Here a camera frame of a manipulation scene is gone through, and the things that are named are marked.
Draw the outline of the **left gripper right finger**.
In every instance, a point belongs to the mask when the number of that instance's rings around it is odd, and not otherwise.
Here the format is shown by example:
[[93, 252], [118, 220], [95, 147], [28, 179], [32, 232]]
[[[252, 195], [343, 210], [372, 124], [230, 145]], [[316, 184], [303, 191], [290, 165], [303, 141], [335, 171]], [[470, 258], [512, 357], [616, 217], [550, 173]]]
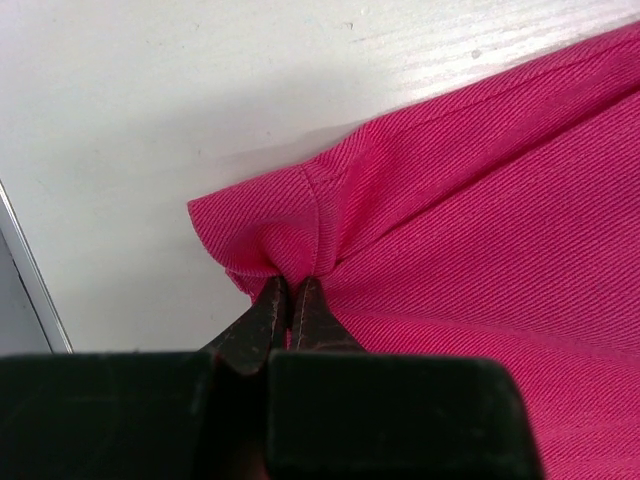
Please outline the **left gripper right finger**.
[[480, 357], [366, 352], [314, 278], [291, 343], [267, 362], [266, 468], [273, 479], [541, 479], [509, 372]]

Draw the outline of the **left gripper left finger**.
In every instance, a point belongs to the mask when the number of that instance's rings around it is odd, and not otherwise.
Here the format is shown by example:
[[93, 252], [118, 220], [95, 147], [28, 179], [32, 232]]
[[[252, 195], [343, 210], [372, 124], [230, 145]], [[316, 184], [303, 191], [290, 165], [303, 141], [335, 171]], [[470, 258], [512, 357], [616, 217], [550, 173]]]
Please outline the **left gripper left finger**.
[[288, 288], [197, 351], [1, 361], [5, 479], [264, 479], [265, 366], [286, 341]]

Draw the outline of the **pink trousers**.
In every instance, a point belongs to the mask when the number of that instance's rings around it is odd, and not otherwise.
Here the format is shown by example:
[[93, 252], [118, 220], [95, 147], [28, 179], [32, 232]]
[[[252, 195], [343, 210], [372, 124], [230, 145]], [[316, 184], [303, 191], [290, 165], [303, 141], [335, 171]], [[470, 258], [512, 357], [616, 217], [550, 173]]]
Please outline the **pink trousers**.
[[190, 201], [237, 287], [322, 281], [368, 350], [487, 356], [552, 479], [639, 475], [639, 27]]

